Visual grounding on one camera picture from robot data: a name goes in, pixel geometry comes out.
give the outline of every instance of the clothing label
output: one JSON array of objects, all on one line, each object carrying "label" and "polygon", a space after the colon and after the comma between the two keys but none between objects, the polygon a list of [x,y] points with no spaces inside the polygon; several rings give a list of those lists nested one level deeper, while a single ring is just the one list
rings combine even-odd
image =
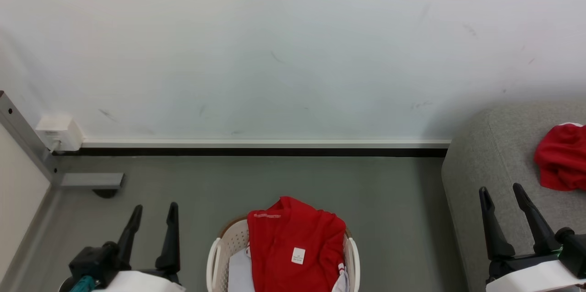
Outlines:
[{"label": "clothing label", "polygon": [[291,262],[303,265],[303,259],[305,258],[305,250],[299,248],[293,248],[293,257]]}]

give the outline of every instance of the teal cable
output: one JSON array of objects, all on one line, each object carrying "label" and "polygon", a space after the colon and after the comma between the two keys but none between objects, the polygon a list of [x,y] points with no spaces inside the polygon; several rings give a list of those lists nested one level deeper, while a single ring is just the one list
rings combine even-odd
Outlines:
[{"label": "teal cable", "polygon": [[82,277],[69,292],[92,292],[96,288],[96,282],[92,276]]}]

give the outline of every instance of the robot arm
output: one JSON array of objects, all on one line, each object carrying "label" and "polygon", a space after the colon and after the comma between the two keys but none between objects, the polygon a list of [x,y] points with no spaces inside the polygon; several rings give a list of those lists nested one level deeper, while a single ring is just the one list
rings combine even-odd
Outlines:
[{"label": "robot arm", "polygon": [[546,292],[566,287],[577,290],[577,284],[586,283],[586,235],[575,235],[570,228],[554,234],[523,187],[514,184],[513,191],[533,234],[535,253],[515,255],[515,248],[506,241],[496,220],[490,194],[482,187],[479,196],[490,260],[486,291]]},{"label": "robot arm", "polygon": [[71,277],[59,292],[91,291],[99,288],[104,292],[182,292],[177,276],[180,270],[179,256],[179,208],[171,203],[167,215],[167,234],[161,256],[155,261],[155,269],[132,270],[130,255],[134,235],[141,224],[142,205],[136,205],[119,241],[106,242],[100,248],[84,248],[69,264]]}]

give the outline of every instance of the white laundry basket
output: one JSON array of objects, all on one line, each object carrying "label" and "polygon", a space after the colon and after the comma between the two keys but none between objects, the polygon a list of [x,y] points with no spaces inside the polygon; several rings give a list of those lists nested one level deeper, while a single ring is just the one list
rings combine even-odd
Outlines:
[{"label": "white laundry basket", "polygon": [[[214,240],[210,254],[207,257],[206,284],[208,292],[228,292],[228,263],[236,252],[246,248],[249,242],[249,224],[246,218],[237,219],[230,223]],[[344,236],[344,257],[350,292],[358,292],[360,288],[360,257],[356,243],[346,230]]]}]

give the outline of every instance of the metal bracket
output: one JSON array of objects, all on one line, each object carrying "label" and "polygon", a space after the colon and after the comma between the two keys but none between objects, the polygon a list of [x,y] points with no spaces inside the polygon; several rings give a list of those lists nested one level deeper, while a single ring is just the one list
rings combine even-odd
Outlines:
[{"label": "metal bracket", "polygon": [[6,92],[0,90],[0,124],[56,188],[120,189],[123,173],[67,173],[38,138]]}]

